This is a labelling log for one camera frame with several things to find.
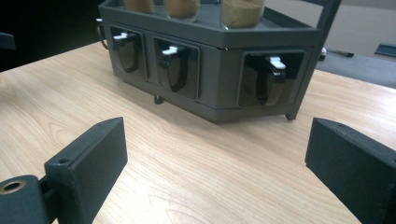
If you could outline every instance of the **glass jar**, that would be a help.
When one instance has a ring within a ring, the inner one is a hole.
[[[264,0],[222,0],[220,24],[223,28],[256,26],[264,11]]]
[[[132,11],[153,13],[154,2],[153,0],[123,0],[125,8]]]
[[[200,0],[163,0],[163,5],[168,18],[195,21]]]

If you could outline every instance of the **white latch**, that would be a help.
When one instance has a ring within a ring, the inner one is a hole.
[[[178,48],[175,46],[170,46],[169,49],[163,50],[164,55],[172,55],[177,53]]]
[[[285,69],[286,65],[280,61],[279,57],[270,57],[270,63],[277,69]]]
[[[121,33],[120,35],[114,35],[113,38],[115,40],[126,39],[126,38],[128,38],[128,34],[127,33]]]

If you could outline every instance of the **dark gray dispenser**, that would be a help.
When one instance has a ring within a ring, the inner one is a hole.
[[[221,28],[220,4],[201,0],[196,22],[99,6],[115,76],[204,119],[295,119],[341,0],[322,6],[317,27],[266,7],[254,28]]]

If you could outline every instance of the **wooden table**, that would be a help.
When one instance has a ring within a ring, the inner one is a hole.
[[[99,44],[0,74],[0,181],[124,117],[129,162],[95,223],[358,223],[305,167],[313,117],[396,148],[396,90],[316,71],[296,120],[212,123],[113,76]]]

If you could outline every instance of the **screw hole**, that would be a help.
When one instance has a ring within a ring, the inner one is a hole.
[[[10,183],[5,184],[0,187],[0,194],[9,194],[19,189],[22,189],[26,185],[26,182],[23,180],[17,180]]]
[[[65,163],[67,163],[68,161],[70,161],[69,159],[61,159],[61,160],[59,160],[59,163],[60,164],[65,164]]]

